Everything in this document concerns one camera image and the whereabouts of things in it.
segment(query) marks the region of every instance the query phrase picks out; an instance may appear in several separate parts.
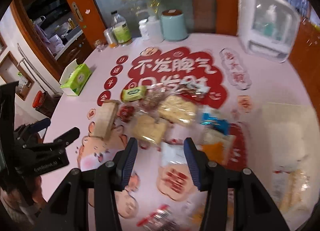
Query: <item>red lid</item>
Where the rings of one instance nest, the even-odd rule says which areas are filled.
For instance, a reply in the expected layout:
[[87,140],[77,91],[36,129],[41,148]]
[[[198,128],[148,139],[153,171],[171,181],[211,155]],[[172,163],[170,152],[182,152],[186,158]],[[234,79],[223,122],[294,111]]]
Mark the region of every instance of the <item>red lid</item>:
[[39,107],[42,105],[43,103],[43,100],[44,100],[44,93],[39,91],[35,97],[35,99],[33,100],[33,103],[32,103],[32,107],[33,108],[36,108],[36,107]]

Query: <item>teal canister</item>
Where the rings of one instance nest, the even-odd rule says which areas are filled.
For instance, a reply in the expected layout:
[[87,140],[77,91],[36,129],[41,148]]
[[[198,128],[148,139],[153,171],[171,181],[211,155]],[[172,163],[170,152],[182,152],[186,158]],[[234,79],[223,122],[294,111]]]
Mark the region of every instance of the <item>teal canister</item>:
[[186,22],[181,10],[169,9],[161,15],[162,32],[167,41],[180,41],[188,37]]

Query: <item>plastic bottle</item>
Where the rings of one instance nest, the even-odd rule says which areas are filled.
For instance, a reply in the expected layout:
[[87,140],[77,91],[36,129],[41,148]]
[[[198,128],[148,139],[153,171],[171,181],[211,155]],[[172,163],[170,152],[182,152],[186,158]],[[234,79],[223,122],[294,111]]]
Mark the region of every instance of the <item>plastic bottle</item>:
[[263,34],[268,37],[273,37],[275,32],[275,25],[277,20],[276,7],[274,5],[270,5],[266,14],[264,15],[264,30]]
[[75,29],[76,24],[73,22],[73,20],[71,18],[68,18],[68,22],[69,22],[69,24],[71,26],[71,29]]
[[141,33],[142,40],[148,40],[149,34],[148,34],[148,28],[147,28],[147,19],[142,19],[139,21],[139,30]]
[[118,11],[111,12],[111,15],[111,26],[118,43],[122,46],[129,45],[130,43],[132,43],[131,33],[127,26],[125,18],[120,16],[118,14]]
[[160,20],[156,16],[148,17],[147,22],[148,34],[152,43],[158,44],[163,41]]

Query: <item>pink tablecloth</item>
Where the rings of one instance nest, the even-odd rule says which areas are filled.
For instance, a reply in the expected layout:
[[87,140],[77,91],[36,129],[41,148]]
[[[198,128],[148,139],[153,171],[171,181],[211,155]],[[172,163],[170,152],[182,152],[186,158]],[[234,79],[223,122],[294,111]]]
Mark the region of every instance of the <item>pink tablecloth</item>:
[[[46,200],[70,169],[78,166],[79,150],[84,143],[90,142],[88,126],[94,117],[88,117],[88,112],[98,109],[105,99],[119,99],[123,88],[164,82],[174,89],[183,78],[209,86],[210,94],[203,103],[219,108],[243,135],[245,146],[239,144],[239,149],[234,147],[229,167],[246,164],[267,189],[270,188],[270,157],[265,155],[265,147],[259,146],[259,136],[252,132],[252,120],[266,102],[311,104],[299,76],[288,61],[279,64],[245,54],[238,39],[231,36],[192,34],[181,42],[158,45],[138,38],[129,46],[107,48],[101,53],[94,50],[86,64],[94,70],[91,78],[80,96],[62,96],[44,139],[50,142],[72,127],[80,129],[80,138],[67,148],[70,165],[43,175],[42,189]],[[121,124],[123,127],[114,129],[114,136],[115,140],[123,143],[125,135],[130,136],[130,131],[127,125]],[[184,136],[173,138],[183,139],[188,135],[187,131]],[[191,137],[195,143],[199,142],[201,133]],[[89,165],[95,159],[93,154],[89,154],[81,163]],[[129,202],[137,210],[134,217],[123,211],[120,217],[123,230],[141,230],[136,223],[163,203],[181,212],[187,201],[192,203],[205,199],[206,193],[193,192],[177,202],[161,193],[156,185],[160,160],[161,153],[157,149],[139,148],[134,166],[138,178],[134,188],[127,193]],[[93,216],[90,206],[91,228],[94,228]]]

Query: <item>green tissue box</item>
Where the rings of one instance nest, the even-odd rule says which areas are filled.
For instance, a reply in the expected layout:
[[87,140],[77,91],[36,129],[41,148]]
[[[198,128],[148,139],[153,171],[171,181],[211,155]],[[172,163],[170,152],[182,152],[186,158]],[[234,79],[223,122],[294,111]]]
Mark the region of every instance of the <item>green tissue box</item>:
[[60,88],[66,95],[78,96],[91,74],[86,64],[78,65],[75,59],[63,71]]

